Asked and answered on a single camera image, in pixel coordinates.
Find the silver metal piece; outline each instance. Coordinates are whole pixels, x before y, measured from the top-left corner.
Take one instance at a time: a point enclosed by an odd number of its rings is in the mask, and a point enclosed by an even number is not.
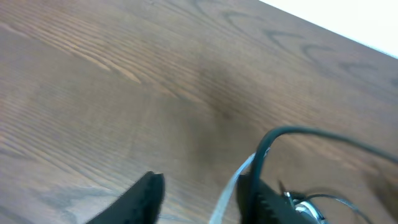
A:
[[[309,218],[314,224],[327,224],[325,217],[319,211],[319,209],[311,202],[304,201],[298,203],[295,206],[295,210],[304,215],[305,218]]]
[[[292,206],[292,208],[294,208],[293,198],[292,198],[290,192],[284,192],[284,195],[287,198],[287,200],[289,200],[289,203]]]

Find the white cord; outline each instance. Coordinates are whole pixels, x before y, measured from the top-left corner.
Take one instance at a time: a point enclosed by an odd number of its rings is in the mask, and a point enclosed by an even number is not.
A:
[[[270,148],[267,149],[264,157],[267,155]],[[213,214],[211,214],[211,218],[209,220],[209,224],[221,224],[223,221],[224,212],[226,207],[228,206],[229,199],[231,198],[232,192],[234,190],[234,186],[238,181],[239,175],[251,164],[254,159],[256,153],[251,154],[251,156],[244,161],[244,163],[239,167],[239,169],[232,175],[231,179],[226,184],[223,192],[218,198],[217,205],[213,210]]]

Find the black cable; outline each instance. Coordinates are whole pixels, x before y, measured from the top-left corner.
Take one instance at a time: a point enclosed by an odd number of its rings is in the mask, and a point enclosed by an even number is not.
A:
[[[317,128],[307,128],[307,127],[301,127],[301,126],[283,126],[283,127],[275,128],[275,129],[269,131],[263,137],[263,139],[261,139],[261,142],[257,147],[257,152],[256,152],[256,155],[254,156],[252,166],[250,168],[249,192],[248,192],[248,201],[247,201],[248,206],[247,206],[247,209],[246,209],[246,211],[243,215],[243,219],[242,219],[244,224],[254,223],[254,220],[252,220],[252,217],[253,217],[252,213],[254,211],[253,206],[254,206],[254,201],[256,199],[256,194],[257,194],[258,187],[259,187],[261,169],[262,169],[262,165],[264,163],[264,155],[266,154],[267,149],[275,141],[275,139],[283,134],[312,134],[312,135],[316,135],[316,136],[320,136],[320,137],[324,137],[324,138],[330,138],[330,139],[334,139],[334,140],[338,140],[338,141],[343,141],[343,142],[346,142],[353,146],[359,147],[368,153],[375,154],[379,157],[387,159],[388,161],[398,164],[398,157],[393,156],[392,154],[389,154],[388,152],[384,152],[380,149],[377,149],[373,146],[362,143],[360,141],[348,138],[346,136],[331,133],[331,132],[324,131],[324,130],[317,129]]]
[[[349,202],[349,201],[347,201],[345,199],[333,196],[333,195],[328,195],[328,194],[313,194],[313,195],[309,195],[305,199],[302,199],[302,200],[294,202],[294,205],[300,204],[302,202],[308,201],[308,200],[316,198],[316,197],[325,197],[325,198],[335,199],[336,201],[346,205],[347,207],[352,209],[355,213],[360,215],[368,224],[373,224],[372,221],[370,220],[370,218],[365,213],[363,213],[357,206],[355,206],[353,203],[351,203],[351,202]]]

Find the black plastic part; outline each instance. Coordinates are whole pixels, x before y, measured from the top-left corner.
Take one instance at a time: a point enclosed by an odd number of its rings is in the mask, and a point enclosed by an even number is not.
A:
[[[164,192],[163,174],[147,172],[88,224],[153,224],[159,216]]]
[[[241,214],[247,212],[249,193],[249,175],[240,175],[237,185],[237,200]],[[260,180],[257,197],[251,212],[250,224],[312,224],[297,213],[286,199],[278,195],[267,184]]]

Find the wooden table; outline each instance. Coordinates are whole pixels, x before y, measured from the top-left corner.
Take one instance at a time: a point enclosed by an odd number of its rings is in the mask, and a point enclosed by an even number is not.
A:
[[[0,0],[0,22],[0,223],[84,223],[147,170],[166,176],[159,223],[206,223],[285,124],[398,155],[398,60],[259,1]],[[272,149],[275,189],[396,222],[397,166],[308,136]],[[238,220],[232,200],[224,223]]]

